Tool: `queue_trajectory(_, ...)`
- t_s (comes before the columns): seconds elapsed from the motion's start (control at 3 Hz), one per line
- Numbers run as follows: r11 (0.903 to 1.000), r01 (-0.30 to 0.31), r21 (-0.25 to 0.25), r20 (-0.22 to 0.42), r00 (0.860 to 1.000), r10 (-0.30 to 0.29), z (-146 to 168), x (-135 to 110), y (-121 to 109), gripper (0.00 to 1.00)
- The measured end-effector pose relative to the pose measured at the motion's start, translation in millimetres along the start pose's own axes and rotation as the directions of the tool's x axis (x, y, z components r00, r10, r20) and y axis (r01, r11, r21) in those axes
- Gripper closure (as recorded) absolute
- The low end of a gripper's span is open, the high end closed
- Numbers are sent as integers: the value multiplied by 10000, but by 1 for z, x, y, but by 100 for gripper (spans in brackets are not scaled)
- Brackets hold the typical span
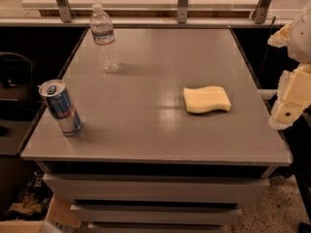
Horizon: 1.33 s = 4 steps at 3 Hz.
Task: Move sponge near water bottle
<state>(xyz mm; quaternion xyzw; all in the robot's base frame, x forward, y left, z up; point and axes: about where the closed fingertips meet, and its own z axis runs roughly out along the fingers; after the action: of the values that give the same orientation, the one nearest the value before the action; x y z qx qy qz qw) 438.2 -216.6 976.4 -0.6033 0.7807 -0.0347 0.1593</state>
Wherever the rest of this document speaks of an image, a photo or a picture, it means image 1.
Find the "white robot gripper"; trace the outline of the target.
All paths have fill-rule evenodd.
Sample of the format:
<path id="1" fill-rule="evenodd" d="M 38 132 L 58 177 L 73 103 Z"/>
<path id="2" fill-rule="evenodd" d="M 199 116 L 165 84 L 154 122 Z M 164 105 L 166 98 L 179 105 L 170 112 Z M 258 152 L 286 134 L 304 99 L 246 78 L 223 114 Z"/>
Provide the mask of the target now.
<path id="1" fill-rule="evenodd" d="M 297 62 L 292 72 L 285 70 L 279 80 L 277 99 L 268 124 L 276 130 L 291 127 L 311 105 L 311 1 L 306 3 L 292 23 L 271 35 L 267 44 L 288 46 L 288 56 Z"/>

